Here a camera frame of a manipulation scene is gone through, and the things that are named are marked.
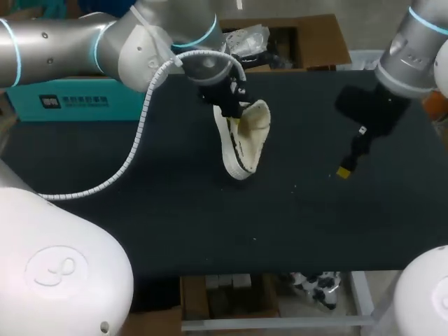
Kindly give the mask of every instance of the teal box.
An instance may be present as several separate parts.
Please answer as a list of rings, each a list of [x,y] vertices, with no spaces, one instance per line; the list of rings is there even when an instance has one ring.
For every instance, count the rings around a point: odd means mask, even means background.
[[[6,91],[21,121],[138,120],[145,94],[110,78],[73,78]]]

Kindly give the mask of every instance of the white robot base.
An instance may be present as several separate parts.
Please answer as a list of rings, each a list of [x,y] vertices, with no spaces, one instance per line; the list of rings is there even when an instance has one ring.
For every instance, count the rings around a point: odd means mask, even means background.
[[[116,335],[134,290],[121,245],[32,192],[0,204],[0,336]]]
[[[448,335],[448,246],[409,264],[397,283],[394,309],[403,336]]]

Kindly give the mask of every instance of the yellow connector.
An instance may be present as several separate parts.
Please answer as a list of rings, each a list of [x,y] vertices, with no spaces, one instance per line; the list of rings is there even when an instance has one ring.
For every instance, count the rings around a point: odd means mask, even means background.
[[[350,177],[351,171],[343,167],[339,167],[336,174],[342,177],[343,179],[347,179]]]

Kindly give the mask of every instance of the white cable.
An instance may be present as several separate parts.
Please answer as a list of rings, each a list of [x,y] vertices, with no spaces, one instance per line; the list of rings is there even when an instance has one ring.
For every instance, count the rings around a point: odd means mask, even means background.
[[[213,51],[213,50],[192,50],[192,51],[183,52],[183,53],[177,55],[179,60],[182,60],[183,58],[187,58],[187,57],[194,57],[194,56],[213,56],[213,57],[225,58],[225,59],[231,61],[237,67],[240,80],[246,81],[246,74],[244,73],[243,66],[234,57],[232,57],[231,55],[228,55],[224,52]],[[137,148],[139,147],[139,144],[140,144],[141,134],[142,134],[143,128],[145,126],[146,114],[148,113],[148,108],[149,108],[149,104],[151,102],[151,97],[153,96],[153,91],[156,88],[157,82],[161,78],[164,77],[163,75],[165,74],[166,71],[169,70],[170,66],[173,63],[174,63],[174,60],[170,59],[169,61],[166,61],[164,64],[162,64],[162,66],[155,73],[152,81],[149,83],[148,91],[146,92],[145,100],[143,102],[143,108],[141,109],[139,125],[137,127],[137,131],[135,134],[134,143],[132,144],[132,147],[131,147],[131,151],[129,152],[129,154],[126,157],[126,160],[124,161],[122,166],[119,168],[119,170],[114,175],[112,175],[105,182],[103,182],[89,190],[75,192],[72,194],[62,194],[62,195],[39,194],[39,196],[41,196],[45,200],[49,200],[49,201],[74,200],[77,198],[82,198],[82,197],[96,194],[99,191],[106,189],[111,184],[116,182],[124,174],[124,172],[126,172],[127,168],[129,167],[129,165],[131,164],[131,162],[134,159],[135,153],[137,152]]]

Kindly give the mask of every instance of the shoe sole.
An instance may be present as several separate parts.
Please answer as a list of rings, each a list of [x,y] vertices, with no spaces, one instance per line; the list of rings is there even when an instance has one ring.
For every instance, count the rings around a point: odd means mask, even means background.
[[[244,170],[238,163],[237,154],[235,153],[232,138],[230,137],[227,119],[222,117],[221,110],[217,106],[213,107],[213,114],[221,137],[221,148],[225,170],[227,170],[227,173],[234,179],[240,181],[247,179],[252,173]]]

